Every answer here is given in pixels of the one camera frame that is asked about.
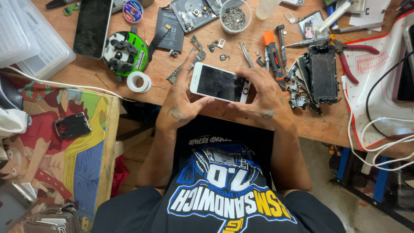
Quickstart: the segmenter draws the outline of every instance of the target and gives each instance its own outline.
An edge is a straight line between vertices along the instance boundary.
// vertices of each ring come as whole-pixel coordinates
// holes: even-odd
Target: glue bottle
[[[256,7],[257,18],[267,19],[274,11],[274,9],[281,3],[282,0],[260,0]]]

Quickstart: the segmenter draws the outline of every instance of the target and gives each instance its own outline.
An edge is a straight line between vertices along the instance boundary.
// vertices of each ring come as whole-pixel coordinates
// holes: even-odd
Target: white iphone
[[[246,103],[250,82],[213,66],[197,62],[194,65],[190,91],[197,95],[211,96],[226,102]]]

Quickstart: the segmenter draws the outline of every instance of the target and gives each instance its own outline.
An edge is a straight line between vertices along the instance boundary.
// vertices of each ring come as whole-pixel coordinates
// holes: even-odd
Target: tattooed hand
[[[194,119],[205,105],[214,102],[213,97],[203,97],[194,103],[190,102],[194,97],[189,86],[193,72],[188,72],[188,69],[196,54],[192,52],[181,65],[177,79],[168,91],[158,114],[155,124],[157,130],[174,132]]]
[[[282,90],[265,68],[242,69],[237,75],[246,77],[257,91],[252,104],[232,102],[227,105],[255,118],[257,121],[277,128],[280,125],[294,123],[294,115]]]

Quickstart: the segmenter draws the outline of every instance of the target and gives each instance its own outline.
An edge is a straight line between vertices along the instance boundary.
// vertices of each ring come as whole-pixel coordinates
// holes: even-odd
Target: plastic container of screws
[[[228,34],[246,29],[252,21],[252,10],[243,0],[227,0],[220,9],[220,22]]]

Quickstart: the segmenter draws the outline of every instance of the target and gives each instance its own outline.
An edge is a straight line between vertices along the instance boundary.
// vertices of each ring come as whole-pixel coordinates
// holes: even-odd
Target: cracked phone screen
[[[245,77],[203,66],[197,92],[220,99],[240,102]]]

